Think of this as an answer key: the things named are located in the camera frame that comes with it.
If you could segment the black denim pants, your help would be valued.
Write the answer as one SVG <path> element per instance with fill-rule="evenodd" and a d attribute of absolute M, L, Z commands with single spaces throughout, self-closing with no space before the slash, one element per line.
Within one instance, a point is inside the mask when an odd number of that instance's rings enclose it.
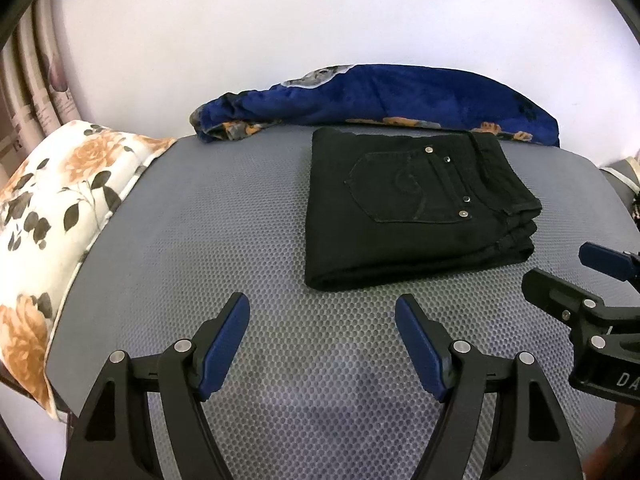
<path fill-rule="evenodd" d="M 312 135 L 305 283 L 341 292 L 521 263 L 540 200 L 488 133 Z"/>

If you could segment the grey mesh mattress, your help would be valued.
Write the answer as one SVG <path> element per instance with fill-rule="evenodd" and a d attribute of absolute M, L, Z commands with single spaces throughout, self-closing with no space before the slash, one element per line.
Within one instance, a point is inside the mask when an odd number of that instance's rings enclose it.
<path fill-rule="evenodd" d="M 560 148 L 503 144 L 540 199 L 524 263 L 351 292 L 304 282 L 311 128 L 239 142 L 188 136 L 152 163 L 89 250 L 58 320 L 47 374 L 79 412 L 105 360 L 164 351 L 213 318 L 234 292 L 250 325 L 205 414 L 238 479 L 407 479 L 440 407 L 421 387 L 394 322 L 416 297 L 451 336 L 493 356 L 530 352 L 552 385 L 581 456 L 611 431 L 611 402 L 570 388 L 560 322 L 529 304 L 523 275 L 541 268 L 634 307 L 637 292 L 579 262 L 595 242 L 634 252 L 639 234 L 590 160 Z"/>

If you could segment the blue floral blanket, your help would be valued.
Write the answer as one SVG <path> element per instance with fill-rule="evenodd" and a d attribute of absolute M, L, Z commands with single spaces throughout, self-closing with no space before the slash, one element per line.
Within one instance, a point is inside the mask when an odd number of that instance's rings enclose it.
<path fill-rule="evenodd" d="M 194 110 L 190 124 L 205 142 L 242 140 L 277 124 L 369 124 L 560 143 L 556 119 L 501 82 L 464 70 L 393 64 L 334 65 L 267 90 L 228 92 Z"/>

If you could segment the white floral pillow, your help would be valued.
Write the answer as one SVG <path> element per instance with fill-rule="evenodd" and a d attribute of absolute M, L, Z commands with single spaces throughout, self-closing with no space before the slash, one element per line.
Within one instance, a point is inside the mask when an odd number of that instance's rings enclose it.
<path fill-rule="evenodd" d="M 111 216 L 173 138 L 73 120 L 47 136 L 1 191 L 1 362 L 50 416 L 46 375 L 65 300 Z"/>

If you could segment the pink striped curtain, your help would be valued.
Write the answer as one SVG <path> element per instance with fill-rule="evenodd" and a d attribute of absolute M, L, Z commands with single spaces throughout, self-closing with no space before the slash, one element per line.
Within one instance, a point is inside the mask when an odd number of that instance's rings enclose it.
<path fill-rule="evenodd" d="M 79 118 L 58 48 L 53 0 L 35 0 L 1 50 L 1 183 L 46 136 Z"/>

